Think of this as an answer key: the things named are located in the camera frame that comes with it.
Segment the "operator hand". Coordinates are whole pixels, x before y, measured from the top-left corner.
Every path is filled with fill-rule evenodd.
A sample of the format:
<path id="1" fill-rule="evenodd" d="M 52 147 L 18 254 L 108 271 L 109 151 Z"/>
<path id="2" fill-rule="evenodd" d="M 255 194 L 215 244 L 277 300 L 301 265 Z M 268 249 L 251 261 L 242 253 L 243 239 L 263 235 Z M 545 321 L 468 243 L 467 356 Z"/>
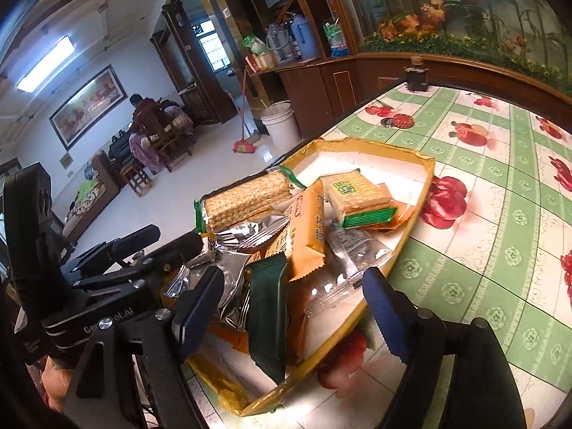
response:
<path id="1" fill-rule="evenodd" d="M 42 385 L 45 388 L 46 404 L 53 411 L 63 412 L 71 380 L 71 370 L 58 368 L 50 357 L 45 361 L 45 369 L 42 372 Z"/>

